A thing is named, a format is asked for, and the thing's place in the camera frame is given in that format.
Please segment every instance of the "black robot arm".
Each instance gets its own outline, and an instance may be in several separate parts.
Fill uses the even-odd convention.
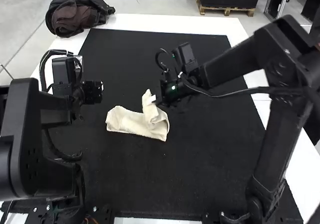
[[[267,223],[278,207],[285,187],[285,171],[302,128],[315,108],[320,117],[319,46],[291,16],[257,30],[252,37],[220,56],[199,65],[186,43],[172,51],[178,77],[166,73],[160,82],[158,104],[170,106],[181,98],[204,94],[211,98],[266,93],[270,116],[257,164],[246,190],[248,214],[235,220],[220,215],[224,224]],[[268,87],[255,87],[214,95],[220,84],[263,69]]]
[[[50,54],[65,53],[48,51],[44,60]],[[86,214],[85,183],[81,167],[70,163],[79,159],[60,152],[49,129],[71,125],[81,116],[82,105],[100,103],[103,83],[81,81],[82,64],[75,56],[53,59],[52,70],[53,94],[45,92],[43,81],[45,91],[39,91],[35,78],[14,79],[9,86],[0,87],[0,200],[46,199],[54,221],[37,214],[38,223],[65,218],[67,223],[79,224]],[[45,79],[44,66],[40,73]],[[43,132],[57,159],[44,156]]]

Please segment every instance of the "white towel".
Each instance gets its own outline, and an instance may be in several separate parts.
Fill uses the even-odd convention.
[[[152,102],[154,100],[155,96],[152,96],[148,89],[142,96],[143,113],[115,106],[106,115],[106,129],[110,132],[136,134],[165,142],[170,128],[168,115]]]

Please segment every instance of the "wooden pallet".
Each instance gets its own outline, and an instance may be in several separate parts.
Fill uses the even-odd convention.
[[[200,0],[195,0],[196,4],[199,8],[200,15],[205,14],[205,10],[223,10],[224,15],[227,17],[230,15],[230,11],[242,11],[247,12],[248,17],[253,17],[255,13],[255,8],[238,8],[238,7],[211,7],[211,6],[203,6],[200,2]]]

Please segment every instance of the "cloth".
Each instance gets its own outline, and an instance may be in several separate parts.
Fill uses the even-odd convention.
[[[143,113],[115,106],[107,113],[106,129],[110,132],[136,134],[165,142],[170,129],[168,115],[152,102],[154,100],[148,89],[142,96]]]
[[[115,11],[104,0],[52,0],[45,23],[51,33],[69,38],[85,28],[105,24]]]

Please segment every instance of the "table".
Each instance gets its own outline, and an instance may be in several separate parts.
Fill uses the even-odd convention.
[[[226,17],[190,17],[168,15],[140,15],[140,14],[115,14],[107,24],[97,27],[99,29],[143,31],[157,33],[183,33],[203,35],[226,35],[233,47],[244,41],[248,35],[237,18]],[[78,54],[89,30],[77,36],[63,39],[57,37],[49,49],[64,49]],[[51,60],[45,67],[47,83],[53,82]],[[31,77],[39,79],[37,67]],[[244,76],[249,88],[267,86],[267,79],[263,70],[255,71]],[[266,127],[270,113],[270,98],[266,94],[253,94],[253,102],[261,121]],[[302,130],[285,177],[290,187],[294,200],[306,223],[320,202],[320,156],[310,141],[308,135]],[[11,214],[7,223],[24,223],[27,215]],[[144,223],[150,220],[138,218],[116,218],[116,224]],[[154,219],[152,223],[173,224],[180,222],[191,224],[193,221],[160,220]]]

